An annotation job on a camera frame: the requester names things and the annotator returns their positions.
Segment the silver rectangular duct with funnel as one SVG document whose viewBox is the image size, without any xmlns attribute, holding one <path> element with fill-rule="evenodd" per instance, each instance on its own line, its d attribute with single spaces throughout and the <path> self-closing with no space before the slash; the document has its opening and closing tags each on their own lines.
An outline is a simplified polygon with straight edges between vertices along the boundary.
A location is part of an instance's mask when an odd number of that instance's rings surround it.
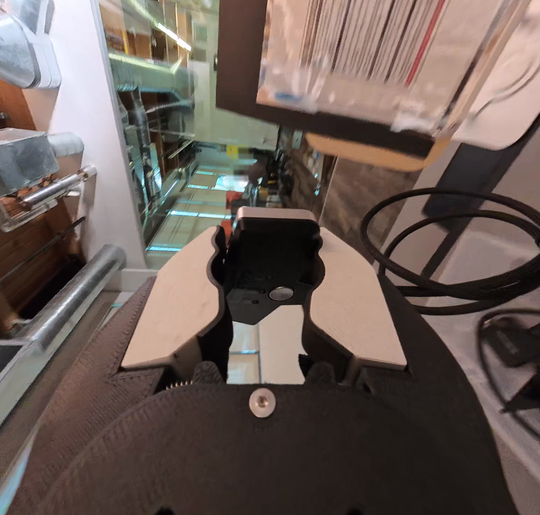
<svg viewBox="0 0 540 515">
<path fill-rule="evenodd" d="M 53 0 L 1 0 L 1 80 L 21 89 L 57 89 L 62 77 L 50 28 Z"/>
</svg>

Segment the shiny silver pipe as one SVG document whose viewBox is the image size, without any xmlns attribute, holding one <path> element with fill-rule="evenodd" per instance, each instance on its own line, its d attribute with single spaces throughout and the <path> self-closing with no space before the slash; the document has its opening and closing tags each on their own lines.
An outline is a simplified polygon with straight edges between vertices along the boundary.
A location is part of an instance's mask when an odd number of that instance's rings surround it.
<svg viewBox="0 0 540 515">
<path fill-rule="evenodd" d="M 86 165 L 74 174 L 39 183 L 38 188 L 23 189 L 1 198 L 1 232 L 9 233 L 37 219 L 56 207 L 58 200 L 80 187 L 97 174 L 93 165 Z"/>
</svg>

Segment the large silver duct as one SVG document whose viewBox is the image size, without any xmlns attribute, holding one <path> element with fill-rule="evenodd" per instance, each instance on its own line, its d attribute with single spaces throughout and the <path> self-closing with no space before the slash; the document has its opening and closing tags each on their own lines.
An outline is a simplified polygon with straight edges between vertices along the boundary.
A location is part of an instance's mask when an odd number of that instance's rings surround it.
<svg viewBox="0 0 540 515">
<path fill-rule="evenodd" d="M 15 338 L 1 340 L 1 424 L 125 261 L 121 247 L 104 245 Z"/>
</svg>

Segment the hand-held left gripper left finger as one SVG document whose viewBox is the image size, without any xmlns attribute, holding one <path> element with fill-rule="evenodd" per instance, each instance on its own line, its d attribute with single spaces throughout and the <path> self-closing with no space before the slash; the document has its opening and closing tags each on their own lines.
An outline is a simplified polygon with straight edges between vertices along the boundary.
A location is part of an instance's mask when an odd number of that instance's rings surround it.
<svg viewBox="0 0 540 515">
<path fill-rule="evenodd" d="M 199 363 L 228 375 L 232 315 L 225 295 L 225 231 L 207 228 L 159 269 L 120 366 L 194 376 Z"/>
</svg>

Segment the silver rectangular air duct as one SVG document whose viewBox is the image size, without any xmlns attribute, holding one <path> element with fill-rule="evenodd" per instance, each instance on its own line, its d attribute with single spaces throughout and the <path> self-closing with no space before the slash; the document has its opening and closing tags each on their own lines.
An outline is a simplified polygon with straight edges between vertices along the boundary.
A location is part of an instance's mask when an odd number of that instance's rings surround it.
<svg viewBox="0 0 540 515">
<path fill-rule="evenodd" d="M 84 142 L 71 132 L 1 129 L 1 197 L 35 186 L 59 170 L 58 158 L 83 151 Z"/>
</svg>

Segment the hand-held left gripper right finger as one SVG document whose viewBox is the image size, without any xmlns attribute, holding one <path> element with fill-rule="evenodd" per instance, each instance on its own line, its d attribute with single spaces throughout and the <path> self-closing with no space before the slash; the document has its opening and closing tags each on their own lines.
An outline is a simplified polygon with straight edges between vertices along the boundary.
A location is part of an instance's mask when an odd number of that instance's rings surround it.
<svg viewBox="0 0 540 515">
<path fill-rule="evenodd" d="M 407 359 L 371 264 L 326 228 L 315 260 L 316 283 L 305 305 L 302 345 L 336 372 L 362 367 L 405 370 Z"/>
</svg>

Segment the silver hdmi switch box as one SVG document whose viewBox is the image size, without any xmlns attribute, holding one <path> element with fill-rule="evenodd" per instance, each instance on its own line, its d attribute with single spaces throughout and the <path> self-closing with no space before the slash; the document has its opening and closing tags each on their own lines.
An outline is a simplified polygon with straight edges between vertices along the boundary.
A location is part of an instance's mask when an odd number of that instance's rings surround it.
<svg viewBox="0 0 540 515">
<path fill-rule="evenodd" d="M 224 261 L 233 321 L 255 325 L 281 306 L 305 309 L 320 279 L 321 244 L 311 211 L 239 208 Z"/>
</svg>

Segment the acrylic sign holder printed sheet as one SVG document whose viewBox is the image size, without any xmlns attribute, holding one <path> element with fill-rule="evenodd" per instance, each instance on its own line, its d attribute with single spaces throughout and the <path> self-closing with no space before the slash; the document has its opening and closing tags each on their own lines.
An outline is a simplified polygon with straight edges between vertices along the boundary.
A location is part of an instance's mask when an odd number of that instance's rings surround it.
<svg viewBox="0 0 540 515">
<path fill-rule="evenodd" d="M 539 0 L 268 0 L 256 101 L 506 147 L 539 115 Z"/>
</svg>

